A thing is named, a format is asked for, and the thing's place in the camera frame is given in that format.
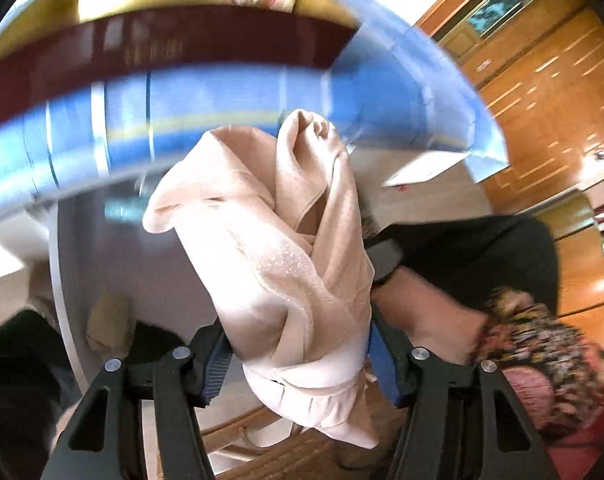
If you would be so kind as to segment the person's right hand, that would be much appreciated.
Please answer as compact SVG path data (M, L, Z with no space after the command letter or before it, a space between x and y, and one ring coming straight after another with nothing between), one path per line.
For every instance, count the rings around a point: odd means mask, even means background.
M402 330L414 346L459 365L468 363L488 320L485 313L462 306L403 266L372 289L371 300L385 321Z

